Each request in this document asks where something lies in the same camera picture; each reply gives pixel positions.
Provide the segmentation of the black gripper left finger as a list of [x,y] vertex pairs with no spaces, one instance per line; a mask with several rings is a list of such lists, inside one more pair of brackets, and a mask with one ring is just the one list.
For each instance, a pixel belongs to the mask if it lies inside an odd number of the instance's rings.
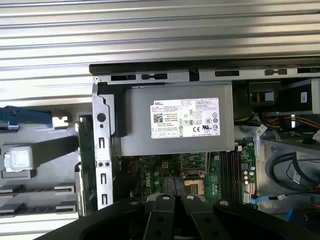
[[151,201],[122,199],[67,225],[41,240],[171,240],[176,199],[157,194]]

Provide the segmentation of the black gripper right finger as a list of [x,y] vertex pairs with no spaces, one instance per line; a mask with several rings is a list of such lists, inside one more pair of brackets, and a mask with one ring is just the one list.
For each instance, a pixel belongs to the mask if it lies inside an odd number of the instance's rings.
[[202,196],[181,197],[201,240],[318,240],[320,234],[229,200],[210,205]]

